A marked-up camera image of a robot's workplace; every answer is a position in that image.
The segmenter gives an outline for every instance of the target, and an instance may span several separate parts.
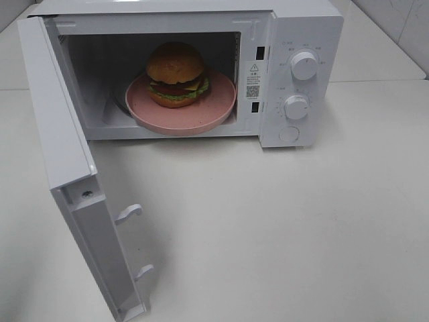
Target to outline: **pink plate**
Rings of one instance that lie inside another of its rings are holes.
[[[147,94],[149,77],[139,76],[125,94],[128,110],[136,122],[166,136],[194,136],[209,131],[228,118],[235,102],[234,84],[223,74],[209,70],[210,87],[195,103],[169,109]]]

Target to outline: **white knob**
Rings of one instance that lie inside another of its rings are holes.
[[[290,61],[292,74],[296,79],[305,81],[317,73],[317,58],[311,52],[299,52]]]
[[[306,97],[294,95],[288,97],[283,106],[284,113],[289,119],[301,119],[307,115],[310,104]]]

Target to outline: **sticker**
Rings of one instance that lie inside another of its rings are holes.
[[[263,79],[266,74],[266,63],[260,60],[246,62],[245,98],[258,100],[262,94]]]

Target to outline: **lettuce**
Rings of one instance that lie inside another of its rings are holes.
[[[159,95],[159,96],[164,97],[164,98],[166,98],[166,99],[171,99],[172,101],[180,101],[180,100],[182,100],[182,99],[186,99],[186,98],[188,98],[188,97],[195,98],[195,97],[197,97],[197,96],[199,96],[199,95],[203,94],[203,92],[205,92],[205,91],[207,91],[207,90],[208,90],[208,78],[207,78],[207,77],[206,77],[206,78],[204,78],[204,83],[202,84],[202,86],[201,86],[199,89],[197,89],[196,91],[193,91],[193,92],[189,92],[189,94],[185,94],[185,95],[173,96],[173,95],[162,94],[162,93],[157,92],[157,91],[156,91],[152,86],[150,86],[150,85],[149,85],[149,90],[150,90],[151,92],[156,93],[156,95]]]

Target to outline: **qr code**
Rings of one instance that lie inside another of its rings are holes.
[[[246,97],[258,97],[259,96],[259,86],[248,86]]]

